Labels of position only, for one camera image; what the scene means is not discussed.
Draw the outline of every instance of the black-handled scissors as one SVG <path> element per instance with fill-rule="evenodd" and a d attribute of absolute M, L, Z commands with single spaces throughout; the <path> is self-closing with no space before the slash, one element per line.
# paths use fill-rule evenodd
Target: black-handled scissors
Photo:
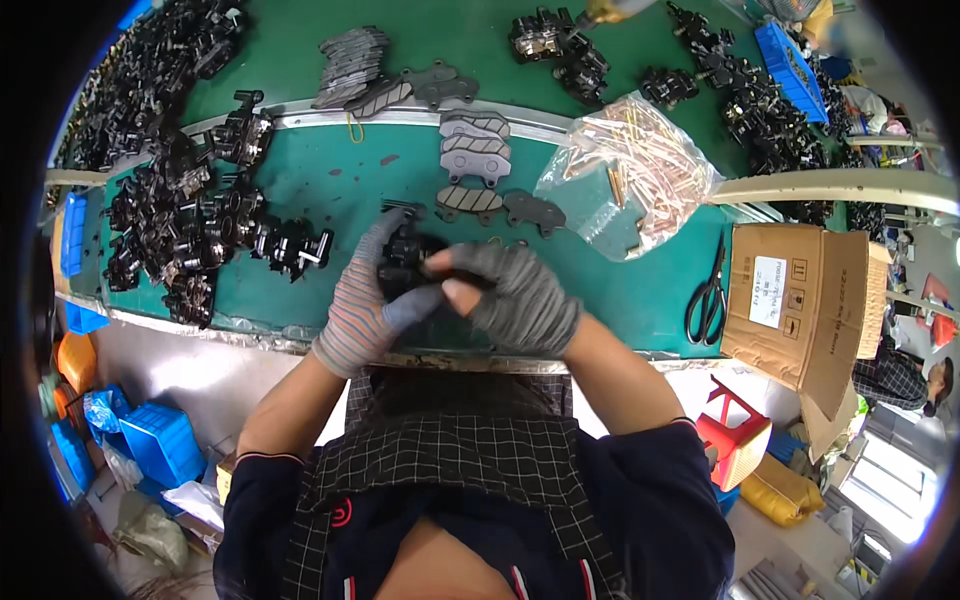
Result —
<path fill-rule="evenodd" d="M 710 277 L 704 283 L 701 283 L 690 298 L 690 304 L 686 306 L 686 318 L 684 326 L 686 327 L 686 339 L 690 344 L 703 344 L 704 346 L 713 346 L 720 341 L 723 335 L 723 326 L 727 321 L 727 293 L 723 290 L 723 261 L 727 256 L 727 248 L 724 246 L 724 234 L 720 233 L 720 243 L 717 245 L 716 258 L 713 260 L 713 271 Z M 694 330 L 693 312 L 700 304 L 700 325 Z M 720 321 L 714 327 L 714 321 L 720 315 Z"/>

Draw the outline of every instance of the checkered apron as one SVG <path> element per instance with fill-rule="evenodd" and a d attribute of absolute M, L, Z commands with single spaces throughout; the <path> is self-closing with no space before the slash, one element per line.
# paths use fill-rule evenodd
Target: checkered apron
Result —
<path fill-rule="evenodd" d="M 590 511 L 576 432 L 576 420 L 554 415 L 411 415 L 353 428 L 304 468 L 281 597 L 321 597 L 331 516 L 344 497 L 415 483 L 494 493 L 543 510 L 564 558 L 586 560 L 596 597 L 613 597 L 623 575 Z"/>

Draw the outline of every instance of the window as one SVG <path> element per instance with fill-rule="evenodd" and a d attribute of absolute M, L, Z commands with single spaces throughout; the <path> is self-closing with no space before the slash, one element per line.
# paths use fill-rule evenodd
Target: window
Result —
<path fill-rule="evenodd" d="M 916 541 L 936 501 L 936 474 L 869 431 L 847 481 L 847 498 L 904 543 Z"/>

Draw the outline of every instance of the yellow rubber band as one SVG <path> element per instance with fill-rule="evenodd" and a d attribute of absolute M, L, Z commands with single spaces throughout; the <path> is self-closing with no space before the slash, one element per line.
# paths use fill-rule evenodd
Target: yellow rubber band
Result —
<path fill-rule="evenodd" d="M 353 136 L 353 124 L 350 123 L 350 113 L 348 112 L 347 113 L 347 131 L 350 132 L 350 141 L 353 142 L 354 144 L 359 144 L 360 142 L 363 141 L 363 135 L 364 135 L 363 123 L 360 123 L 359 121 L 357 121 L 357 128 L 360 129 L 360 139 L 357 139 L 356 137 Z"/>

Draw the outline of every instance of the yellow sack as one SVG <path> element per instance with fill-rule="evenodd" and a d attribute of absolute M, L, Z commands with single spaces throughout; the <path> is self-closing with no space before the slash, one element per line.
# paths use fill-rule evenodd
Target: yellow sack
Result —
<path fill-rule="evenodd" d="M 792 527 L 827 506 L 812 481 L 769 453 L 740 484 L 740 497 L 781 527 Z"/>

